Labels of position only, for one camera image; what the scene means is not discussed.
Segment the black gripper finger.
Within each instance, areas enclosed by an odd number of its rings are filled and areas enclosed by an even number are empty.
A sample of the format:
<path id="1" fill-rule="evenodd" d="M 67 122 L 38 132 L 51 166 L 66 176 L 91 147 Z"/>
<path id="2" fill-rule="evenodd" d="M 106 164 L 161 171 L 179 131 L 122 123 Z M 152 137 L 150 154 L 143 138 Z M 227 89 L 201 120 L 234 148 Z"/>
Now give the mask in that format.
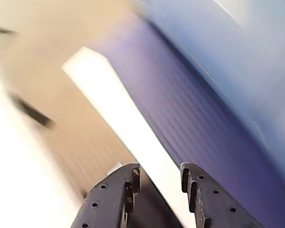
<path id="1" fill-rule="evenodd" d="M 87 194 L 71 227 L 125 228 L 141 190 L 140 165 L 126 164 L 96 184 Z"/>
<path id="2" fill-rule="evenodd" d="M 180 165 L 181 189 L 188 196 L 189 211 L 198 228 L 262 228 L 211 175 L 200 166 Z"/>

